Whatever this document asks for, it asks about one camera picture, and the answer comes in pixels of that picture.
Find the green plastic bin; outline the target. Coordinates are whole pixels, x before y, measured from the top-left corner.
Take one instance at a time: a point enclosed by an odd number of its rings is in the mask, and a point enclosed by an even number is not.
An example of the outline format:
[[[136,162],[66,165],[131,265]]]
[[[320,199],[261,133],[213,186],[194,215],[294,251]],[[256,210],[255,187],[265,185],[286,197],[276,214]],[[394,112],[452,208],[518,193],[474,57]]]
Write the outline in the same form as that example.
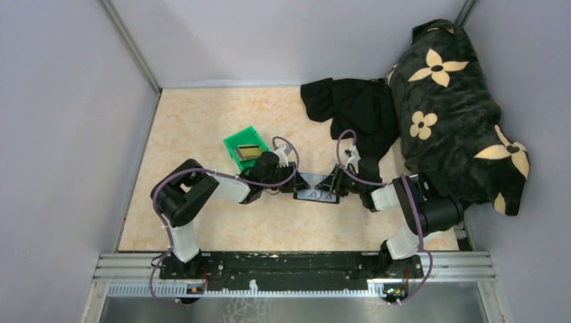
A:
[[[223,143],[240,171],[252,167],[256,159],[261,157],[262,152],[269,151],[268,146],[253,126],[226,137]]]

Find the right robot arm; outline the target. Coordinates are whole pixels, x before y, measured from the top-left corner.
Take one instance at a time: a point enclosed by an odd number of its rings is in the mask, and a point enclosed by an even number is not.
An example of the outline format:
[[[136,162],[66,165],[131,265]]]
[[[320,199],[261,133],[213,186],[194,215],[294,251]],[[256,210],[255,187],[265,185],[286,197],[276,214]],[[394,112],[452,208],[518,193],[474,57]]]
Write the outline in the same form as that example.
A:
[[[379,259],[379,268],[387,277],[397,277],[405,269],[406,258],[424,252],[424,239],[430,234],[446,231],[464,220],[459,200],[437,176],[419,173],[384,183],[378,162],[372,158],[336,165],[315,188],[338,197],[357,194],[373,213],[396,207],[402,210],[405,225],[381,246],[384,255]]]

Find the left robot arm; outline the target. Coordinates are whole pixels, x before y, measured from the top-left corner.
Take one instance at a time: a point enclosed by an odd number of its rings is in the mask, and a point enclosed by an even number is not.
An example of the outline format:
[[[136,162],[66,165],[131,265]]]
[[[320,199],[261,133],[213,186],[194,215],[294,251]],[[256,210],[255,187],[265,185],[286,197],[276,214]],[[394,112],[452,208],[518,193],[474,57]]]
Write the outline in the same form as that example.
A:
[[[193,221],[209,199],[228,199],[247,205],[264,190],[295,194],[309,188],[296,162],[288,161],[281,153],[264,151],[239,175],[208,170],[195,159],[188,159],[156,184],[150,197],[154,211],[166,226],[168,250],[177,258],[175,269],[192,279],[202,269]]]

